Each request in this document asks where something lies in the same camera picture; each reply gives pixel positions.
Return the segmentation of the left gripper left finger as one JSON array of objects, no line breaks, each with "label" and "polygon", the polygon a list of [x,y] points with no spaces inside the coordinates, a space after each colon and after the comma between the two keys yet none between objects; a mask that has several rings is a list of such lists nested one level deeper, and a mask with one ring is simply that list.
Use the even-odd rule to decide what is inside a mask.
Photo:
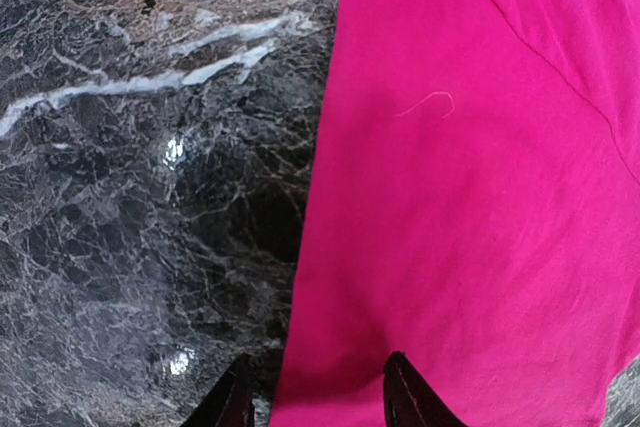
[{"label": "left gripper left finger", "polygon": [[254,427],[250,356],[238,356],[182,427]]}]

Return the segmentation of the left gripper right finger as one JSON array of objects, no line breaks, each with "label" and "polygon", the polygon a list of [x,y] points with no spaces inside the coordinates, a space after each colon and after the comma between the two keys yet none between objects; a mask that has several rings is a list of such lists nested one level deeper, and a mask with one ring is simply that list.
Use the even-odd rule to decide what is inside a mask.
[{"label": "left gripper right finger", "polygon": [[383,395],[388,427],[466,427],[402,352],[384,364]]}]

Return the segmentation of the red t-shirt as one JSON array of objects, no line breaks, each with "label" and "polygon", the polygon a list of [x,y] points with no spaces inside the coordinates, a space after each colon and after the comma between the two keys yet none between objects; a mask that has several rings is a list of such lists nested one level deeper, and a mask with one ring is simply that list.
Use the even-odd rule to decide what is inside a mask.
[{"label": "red t-shirt", "polygon": [[597,426],[639,354],[639,0],[339,0],[275,426]]}]

